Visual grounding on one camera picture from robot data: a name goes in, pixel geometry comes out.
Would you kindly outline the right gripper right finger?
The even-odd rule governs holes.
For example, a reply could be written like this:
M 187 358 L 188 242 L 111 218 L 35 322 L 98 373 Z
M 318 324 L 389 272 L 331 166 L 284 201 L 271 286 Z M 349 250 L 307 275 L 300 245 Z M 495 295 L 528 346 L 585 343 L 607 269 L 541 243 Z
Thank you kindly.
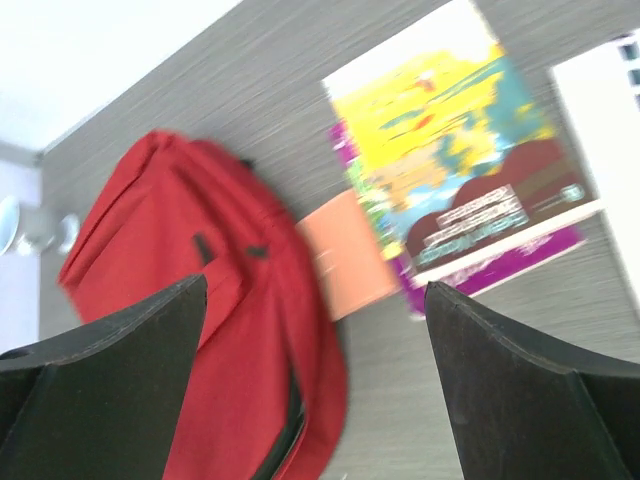
M 636 479 L 639 366 L 543 333 L 442 282 L 426 323 L 466 479 Z

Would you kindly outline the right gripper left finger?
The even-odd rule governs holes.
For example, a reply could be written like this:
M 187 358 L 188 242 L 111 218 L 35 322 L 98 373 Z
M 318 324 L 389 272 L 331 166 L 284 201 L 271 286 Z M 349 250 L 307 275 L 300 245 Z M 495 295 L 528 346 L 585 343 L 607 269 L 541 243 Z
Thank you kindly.
M 191 275 L 1 356 L 4 479 L 160 479 L 206 312 Z

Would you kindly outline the red backpack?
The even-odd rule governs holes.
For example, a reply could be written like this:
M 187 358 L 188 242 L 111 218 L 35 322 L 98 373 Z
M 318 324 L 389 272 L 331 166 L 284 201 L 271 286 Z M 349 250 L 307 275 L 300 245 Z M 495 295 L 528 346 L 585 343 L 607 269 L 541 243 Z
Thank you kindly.
M 192 274 L 207 312 L 165 477 L 319 478 L 348 389 L 314 257 L 249 166 L 155 130 L 117 164 L 58 282 L 91 322 Z

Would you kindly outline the yellow cover book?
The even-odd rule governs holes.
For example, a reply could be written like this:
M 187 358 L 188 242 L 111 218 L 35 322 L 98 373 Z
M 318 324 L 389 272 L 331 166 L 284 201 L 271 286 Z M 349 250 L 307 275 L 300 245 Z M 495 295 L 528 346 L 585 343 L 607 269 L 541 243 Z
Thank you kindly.
M 385 258 L 423 287 L 601 209 L 498 38 L 451 1 L 322 82 Z

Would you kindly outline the purple cover book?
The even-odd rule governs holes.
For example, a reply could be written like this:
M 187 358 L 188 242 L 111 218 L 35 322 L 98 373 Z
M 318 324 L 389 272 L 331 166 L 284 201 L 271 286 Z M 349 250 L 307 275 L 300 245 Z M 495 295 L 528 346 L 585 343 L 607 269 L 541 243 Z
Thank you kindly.
M 444 277 L 443 282 L 473 297 L 572 252 L 585 243 L 586 238 L 579 228 L 565 227 L 458 270 Z M 410 318 L 422 320 L 425 316 L 424 289 L 413 286 L 409 269 L 401 257 L 389 259 L 385 265 L 391 269 L 404 291 Z

